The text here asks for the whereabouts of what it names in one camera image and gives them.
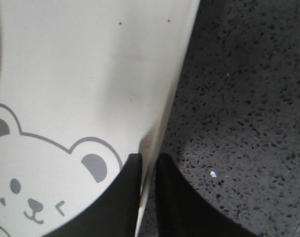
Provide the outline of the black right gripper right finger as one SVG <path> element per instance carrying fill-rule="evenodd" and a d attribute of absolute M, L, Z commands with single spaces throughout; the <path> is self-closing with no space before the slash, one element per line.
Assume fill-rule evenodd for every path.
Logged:
<path fill-rule="evenodd" d="M 155 208 L 160 237 L 253 237 L 189 184 L 169 154 L 156 161 Z"/>

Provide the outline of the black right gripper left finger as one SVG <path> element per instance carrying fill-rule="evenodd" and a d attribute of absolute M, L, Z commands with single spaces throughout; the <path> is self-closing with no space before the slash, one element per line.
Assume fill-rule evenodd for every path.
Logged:
<path fill-rule="evenodd" d="M 87 209 L 49 237 L 133 237 L 141 199 L 142 155 L 130 154 L 118 176 Z"/>

